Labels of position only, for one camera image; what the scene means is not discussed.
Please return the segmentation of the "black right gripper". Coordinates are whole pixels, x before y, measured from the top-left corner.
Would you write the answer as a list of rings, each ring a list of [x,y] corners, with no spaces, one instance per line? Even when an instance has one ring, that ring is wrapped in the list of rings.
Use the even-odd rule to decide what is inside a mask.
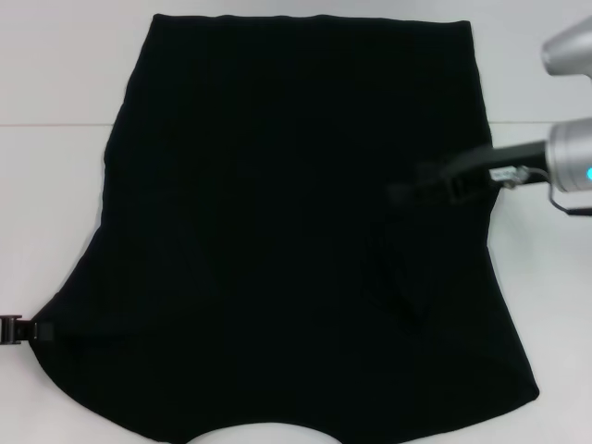
[[[388,185],[390,208],[465,204],[502,188],[549,182],[546,143],[483,145],[453,160],[423,160],[415,165],[415,178],[430,181]]]

